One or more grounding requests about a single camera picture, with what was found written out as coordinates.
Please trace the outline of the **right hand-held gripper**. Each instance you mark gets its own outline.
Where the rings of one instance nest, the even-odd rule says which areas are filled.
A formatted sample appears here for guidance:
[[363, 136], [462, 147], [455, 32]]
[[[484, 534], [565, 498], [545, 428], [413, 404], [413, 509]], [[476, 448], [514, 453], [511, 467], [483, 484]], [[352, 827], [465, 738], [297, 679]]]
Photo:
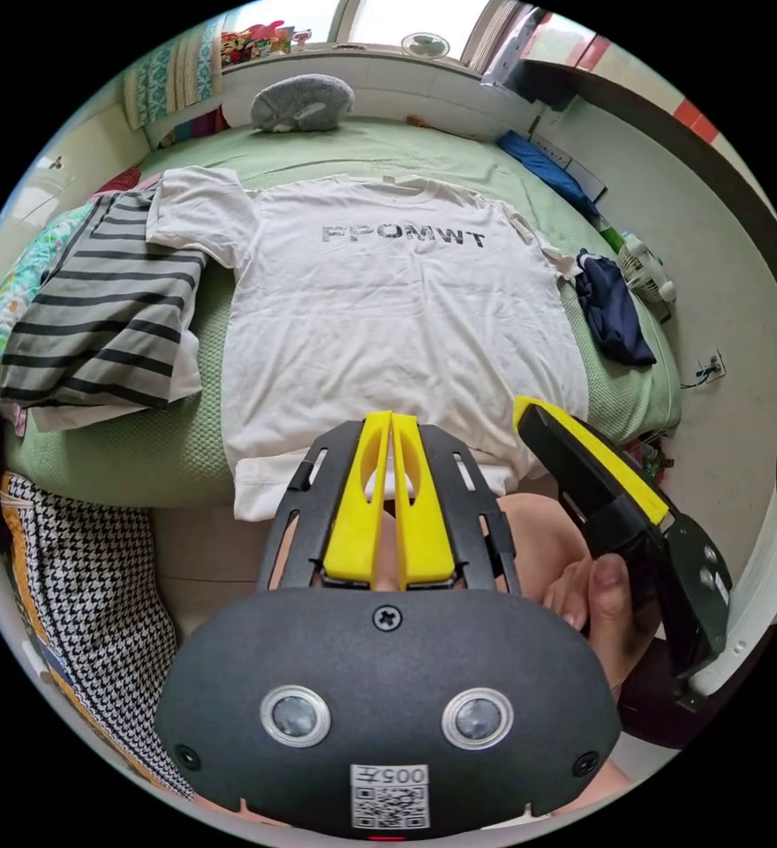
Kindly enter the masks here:
[[556, 481], [591, 555], [626, 564], [633, 609], [659, 611], [675, 698], [696, 710], [702, 696], [691, 681], [727, 645], [733, 584], [717, 545], [628, 454], [562, 408], [518, 396], [513, 426]]

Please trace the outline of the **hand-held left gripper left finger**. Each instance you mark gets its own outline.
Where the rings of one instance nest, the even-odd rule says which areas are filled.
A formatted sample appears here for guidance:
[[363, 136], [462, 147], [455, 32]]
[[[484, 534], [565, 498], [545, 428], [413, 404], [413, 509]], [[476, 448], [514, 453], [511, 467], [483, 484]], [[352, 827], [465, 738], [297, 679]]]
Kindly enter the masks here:
[[376, 586], [392, 413], [368, 414], [356, 428], [355, 448], [323, 558], [335, 583]]

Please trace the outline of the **person's right hand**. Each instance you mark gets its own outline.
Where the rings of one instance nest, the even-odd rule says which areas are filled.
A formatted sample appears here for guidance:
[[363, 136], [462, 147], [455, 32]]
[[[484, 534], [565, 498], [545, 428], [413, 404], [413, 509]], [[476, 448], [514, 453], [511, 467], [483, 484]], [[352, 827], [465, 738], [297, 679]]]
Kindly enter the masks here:
[[657, 624], [636, 616], [627, 566], [616, 554], [569, 565], [552, 583], [542, 604], [577, 631], [588, 630], [613, 692], [622, 688], [649, 647]]

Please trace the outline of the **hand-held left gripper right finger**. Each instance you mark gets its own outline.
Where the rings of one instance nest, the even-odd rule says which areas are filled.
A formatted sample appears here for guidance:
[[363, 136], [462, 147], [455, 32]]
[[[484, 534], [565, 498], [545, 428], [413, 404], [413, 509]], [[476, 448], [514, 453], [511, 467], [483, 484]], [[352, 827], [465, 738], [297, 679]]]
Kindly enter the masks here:
[[449, 587], [456, 561], [415, 417], [392, 414], [392, 451], [399, 586], [403, 591]]

